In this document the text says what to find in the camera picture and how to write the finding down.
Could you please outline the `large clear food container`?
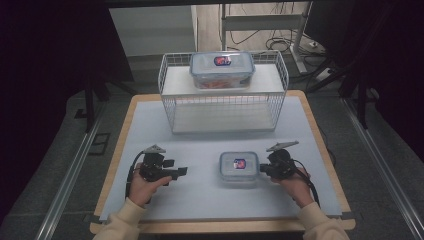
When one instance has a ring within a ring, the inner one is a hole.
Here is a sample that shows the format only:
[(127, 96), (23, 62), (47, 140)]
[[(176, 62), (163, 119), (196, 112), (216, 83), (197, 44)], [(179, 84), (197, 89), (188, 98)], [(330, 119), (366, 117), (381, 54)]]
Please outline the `large clear food container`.
[(198, 89), (245, 89), (256, 71), (245, 51), (197, 52), (190, 59), (190, 75)]

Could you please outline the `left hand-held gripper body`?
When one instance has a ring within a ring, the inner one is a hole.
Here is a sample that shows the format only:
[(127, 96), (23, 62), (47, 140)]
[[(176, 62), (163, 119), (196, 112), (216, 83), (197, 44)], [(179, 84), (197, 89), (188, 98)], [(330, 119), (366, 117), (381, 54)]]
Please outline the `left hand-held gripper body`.
[(152, 145), (142, 151), (144, 158), (139, 174), (148, 182), (155, 182), (166, 174), (163, 172), (165, 149), (158, 145)]

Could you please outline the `light blue table mat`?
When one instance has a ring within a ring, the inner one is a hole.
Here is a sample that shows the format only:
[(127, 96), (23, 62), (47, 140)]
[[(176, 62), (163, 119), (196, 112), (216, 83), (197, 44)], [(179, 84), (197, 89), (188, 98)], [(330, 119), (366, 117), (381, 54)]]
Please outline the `light blue table mat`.
[(298, 97), (285, 98), (277, 127), (271, 132), (204, 135), (172, 133), (160, 101), (139, 102), (100, 218), (106, 219), (123, 205), (130, 166), (142, 159), (140, 151), (153, 144), (164, 148), (165, 157), (188, 172), (157, 190), (146, 205), (145, 221), (294, 217), (298, 206), (266, 174), (259, 174), (252, 183), (235, 184), (223, 180), (219, 172), (219, 158), (224, 152), (252, 151), (266, 163), (267, 148), (289, 141), (296, 144), (288, 152), (311, 175), (321, 209), (329, 216), (340, 216), (341, 205)]

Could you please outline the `person's right hand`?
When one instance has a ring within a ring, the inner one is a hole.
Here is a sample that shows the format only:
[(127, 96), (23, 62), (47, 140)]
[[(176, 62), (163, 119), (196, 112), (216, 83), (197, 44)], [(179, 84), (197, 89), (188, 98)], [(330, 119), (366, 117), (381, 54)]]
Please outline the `person's right hand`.
[(271, 181), (281, 185), (299, 208), (304, 208), (314, 202), (310, 187), (298, 173), (287, 179), (272, 178)]

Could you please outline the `metal floor rail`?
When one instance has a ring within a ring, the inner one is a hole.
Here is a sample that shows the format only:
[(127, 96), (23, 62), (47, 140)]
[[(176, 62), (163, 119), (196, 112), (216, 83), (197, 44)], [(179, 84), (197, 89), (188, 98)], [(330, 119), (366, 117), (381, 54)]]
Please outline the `metal floor rail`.
[(106, 102), (101, 102), (95, 110), (94, 123), (91, 129), (84, 134), (82, 143), (80, 144), (76, 155), (73, 157), (71, 164), (62, 179), (58, 191), (45, 215), (45, 218), (36, 234), (34, 240), (51, 240), (58, 226), (60, 218), (64, 212), (70, 195), (74, 189), (78, 176), (85, 163), (89, 149), (97, 134), (99, 125), (102, 121)]
[(401, 188), (369, 130), (357, 119), (354, 105), (346, 99), (342, 99), (341, 102), (414, 239), (424, 240), (424, 221), (412, 201)]

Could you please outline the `white power strip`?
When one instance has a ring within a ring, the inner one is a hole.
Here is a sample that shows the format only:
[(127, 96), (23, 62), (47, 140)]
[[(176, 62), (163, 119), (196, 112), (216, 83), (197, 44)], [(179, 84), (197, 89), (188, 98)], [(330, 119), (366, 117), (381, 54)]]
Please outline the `white power strip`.
[(326, 79), (327, 77), (329, 77), (332, 73), (334, 72), (333, 69), (331, 68), (325, 68), (321, 73), (319, 73), (315, 79), (318, 82), (321, 82), (322, 80)]

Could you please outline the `white cabinet panel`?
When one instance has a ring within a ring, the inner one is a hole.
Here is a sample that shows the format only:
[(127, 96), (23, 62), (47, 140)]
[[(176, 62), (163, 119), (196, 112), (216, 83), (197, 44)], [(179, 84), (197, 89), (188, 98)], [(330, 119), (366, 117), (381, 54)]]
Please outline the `white cabinet panel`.
[(195, 6), (110, 8), (109, 12), (127, 57), (197, 48)]

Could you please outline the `white wire shelf rack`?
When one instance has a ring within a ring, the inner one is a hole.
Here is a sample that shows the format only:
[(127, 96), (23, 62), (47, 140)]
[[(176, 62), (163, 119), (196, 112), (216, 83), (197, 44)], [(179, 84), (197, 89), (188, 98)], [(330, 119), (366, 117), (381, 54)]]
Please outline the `white wire shelf rack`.
[(274, 130), (289, 85), (278, 51), (249, 52), (256, 71), (249, 88), (203, 90), (194, 86), (194, 53), (163, 56), (158, 87), (174, 133)]

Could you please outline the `small clear food container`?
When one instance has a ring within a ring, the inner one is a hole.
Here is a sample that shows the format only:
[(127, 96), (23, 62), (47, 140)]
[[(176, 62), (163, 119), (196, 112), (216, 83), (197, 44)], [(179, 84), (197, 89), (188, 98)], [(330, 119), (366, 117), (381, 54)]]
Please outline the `small clear food container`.
[(223, 152), (219, 159), (221, 179), (228, 184), (252, 185), (259, 175), (259, 160), (255, 152)]

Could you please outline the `dark curtain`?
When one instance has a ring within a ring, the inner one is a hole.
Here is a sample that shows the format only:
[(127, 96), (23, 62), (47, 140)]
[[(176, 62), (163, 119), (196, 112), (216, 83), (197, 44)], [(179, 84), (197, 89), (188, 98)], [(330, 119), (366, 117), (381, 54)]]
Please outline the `dark curtain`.
[(105, 0), (0, 0), (0, 220), (88, 84), (132, 78)]
[(314, 0), (305, 33), (338, 67), (354, 66), (345, 83), (364, 78), (376, 109), (424, 161), (424, 0)]

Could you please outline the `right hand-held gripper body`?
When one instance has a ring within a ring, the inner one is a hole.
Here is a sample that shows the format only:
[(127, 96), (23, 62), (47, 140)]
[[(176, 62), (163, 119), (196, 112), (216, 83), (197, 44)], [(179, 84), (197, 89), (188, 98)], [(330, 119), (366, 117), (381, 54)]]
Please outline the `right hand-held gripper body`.
[(267, 149), (269, 152), (268, 160), (270, 164), (266, 166), (266, 174), (275, 179), (287, 179), (292, 176), (297, 168), (290, 153), (286, 150), (287, 147), (298, 144), (298, 141), (276, 143), (274, 146)]

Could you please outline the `person's left hand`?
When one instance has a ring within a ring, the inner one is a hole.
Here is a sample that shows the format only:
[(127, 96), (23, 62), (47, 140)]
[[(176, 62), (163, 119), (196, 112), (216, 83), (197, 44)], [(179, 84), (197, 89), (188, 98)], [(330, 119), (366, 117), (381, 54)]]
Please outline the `person's left hand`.
[(157, 189), (169, 184), (172, 178), (167, 176), (154, 182), (148, 182), (140, 175), (141, 169), (142, 164), (137, 163), (133, 170), (128, 198), (139, 207), (144, 207), (144, 205), (150, 201)]

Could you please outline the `black floor bracket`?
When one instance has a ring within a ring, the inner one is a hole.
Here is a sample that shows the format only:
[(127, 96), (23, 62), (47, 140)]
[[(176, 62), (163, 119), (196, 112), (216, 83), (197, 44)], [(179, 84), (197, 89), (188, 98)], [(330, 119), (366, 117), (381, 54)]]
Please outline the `black floor bracket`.
[(97, 133), (90, 146), (88, 154), (102, 156), (105, 154), (110, 139), (110, 133)]

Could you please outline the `white metal desk frame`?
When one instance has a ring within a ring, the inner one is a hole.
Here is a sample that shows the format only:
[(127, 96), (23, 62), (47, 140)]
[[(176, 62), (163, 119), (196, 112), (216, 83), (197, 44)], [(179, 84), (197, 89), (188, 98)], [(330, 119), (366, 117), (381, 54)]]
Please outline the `white metal desk frame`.
[(226, 13), (226, 5), (221, 5), (221, 49), (226, 50), (226, 33), (228, 31), (257, 31), (257, 30), (296, 30), (297, 35), (289, 45), (290, 53), (300, 74), (305, 74), (307, 68), (300, 56), (300, 42), (306, 27), (312, 2), (309, 1), (301, 14), (290, 15), (247, 15), (237, 16)]

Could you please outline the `black metal stand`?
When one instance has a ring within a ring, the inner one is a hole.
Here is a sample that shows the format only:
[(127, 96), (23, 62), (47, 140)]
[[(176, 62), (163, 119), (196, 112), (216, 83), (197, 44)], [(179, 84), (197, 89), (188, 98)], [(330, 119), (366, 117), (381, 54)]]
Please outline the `black metal stand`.
[(366, 123), (366, 103), (367, 103), (367, 83), (366, 73), (360, 70), (361, 63), (358, 60), (353, 60), (345, 67), (339, 68), (335, 73), (330, 74), (327, 78), (318, 82), (317, 84), (307, 87), (306, 93), (313, 93), (317, 90), (327, 86), (328, 84), (344, 78), (339, 89), (338, 94), (341, 98), (350, 98), (357, 90), (356, 98), (356, 117), (359, 123), (367, 129)]
[(107, 83), (120, 88), (132, 96), (138, 94), (135, 89), (104, 73), (100, 73), (96, 77), (87, 77), (85, 80), (84, 88), (85, 109), (79, 109), (75, 115), (77, 119), (86, 119), (86, 133), (88, 133), (94, 127), (94, 97), (97, 97), (101, 102), (107, 102), (111, 97), (111, 93), (106, 86)]

